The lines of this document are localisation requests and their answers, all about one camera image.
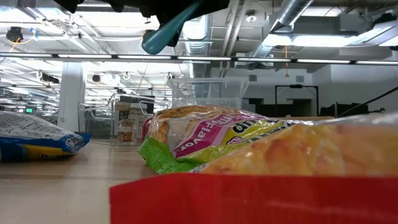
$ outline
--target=air duct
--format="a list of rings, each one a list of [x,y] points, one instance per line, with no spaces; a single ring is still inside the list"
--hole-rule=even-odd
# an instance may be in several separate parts
[[[267,36],[273,32],[293,32],[294,22],[311,5],[313,0],[285,0],[282,3],[281,10],[277,14],[271,15],[266,20],[263,28],[264,40],[251,54],[251,57],[266,57],[274,48],[274,45],[267,44]],[[250,63],[249,69],[254,69],[256,64]]]
[[[209,31],[209,15],[197,17],[187,21],[183,27],[183,38],[186,40],[207,40]],[[209,54],[208,42],[186,42],[187,55],[204,56]],[[192,64],[193,78],[210,77],[207,73],[209,65],[205,63]]]

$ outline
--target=snack bag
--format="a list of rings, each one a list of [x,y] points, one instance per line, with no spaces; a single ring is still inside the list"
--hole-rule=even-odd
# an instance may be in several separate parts
[[[193,172],[299,176],[397,176],[398,113],[298,124]]]
[[[295,123],[224,106],[173,108],[155,115],[139,153],[159,173],[187,171]]]
[[[36,116],[0,111],[0,161],[72,156],[89,141]]]

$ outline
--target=plastic bin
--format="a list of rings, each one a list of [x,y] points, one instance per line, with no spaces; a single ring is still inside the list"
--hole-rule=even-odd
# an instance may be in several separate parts
[[[114,94],[103,106],[78,104],[79,132],[94,142],[135,146],[142,143],[142,125],[154,108],[171,108],[172,102],[130,94]]]
[[[249,81],[224,78],[174,78],[167,81],[172,89],[172,107],[223,105],[242,108],[242,98]]]

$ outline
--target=packaged food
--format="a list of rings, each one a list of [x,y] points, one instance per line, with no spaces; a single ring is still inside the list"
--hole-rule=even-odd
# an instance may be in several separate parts
[[[206,174],[397,176],[398,113],[298,124],[194,169]]]
[[[36,116],[0,111],[0,161],[17,162],[75,155],[90,137]]]
[[[155,115],[139,153],[159,173],[186,171],[301,122],[215,105],[173,108]]]

